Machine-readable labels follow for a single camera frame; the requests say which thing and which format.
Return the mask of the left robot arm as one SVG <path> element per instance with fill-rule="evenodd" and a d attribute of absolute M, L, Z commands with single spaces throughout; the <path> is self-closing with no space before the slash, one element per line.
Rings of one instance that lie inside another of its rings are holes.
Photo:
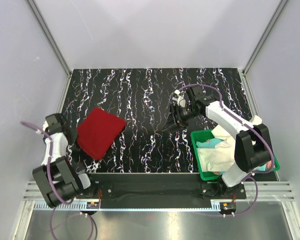
<path fill-rule="evenodd" d="M 55 208 L 68 204 L 79 195 L 93 198 L 98 193 L 97 184 L 85 170 L 77 173 L 71 165 L 79 156 L 77 130 L 71 128 L 60 113 L 46 116 L 42 129 L 45 153 L 32 176 L 47 205 Z"/>

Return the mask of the red t shirt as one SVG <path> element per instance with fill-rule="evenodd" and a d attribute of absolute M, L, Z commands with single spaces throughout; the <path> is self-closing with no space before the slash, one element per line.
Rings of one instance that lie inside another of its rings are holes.
<path fill-rule="evenodd" d="M 126 124 L 118 116 L 95 107 L 77 127 L 77 143 L 94 160 L 101 160 Z"/>

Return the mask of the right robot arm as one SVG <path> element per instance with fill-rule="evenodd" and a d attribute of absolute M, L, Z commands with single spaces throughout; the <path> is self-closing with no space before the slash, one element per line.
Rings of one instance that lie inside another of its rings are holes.
<path fill-rule="evenodd" d="M 235 189 L 254 174 L 267 174 L 275 168 L 275 155 L 269 129 L 263 123 L 254 125 L 224 105 L 220 91 L 215 95 L 203 92 L 204 85 L 195 83 L 176 89 L 172 94 L 169 114 L 162 130 L 185 130 L 189 120 L 208 118 L 234 139 L 234 163 L 218 177 L 212 194 L 229 198 Z"/>

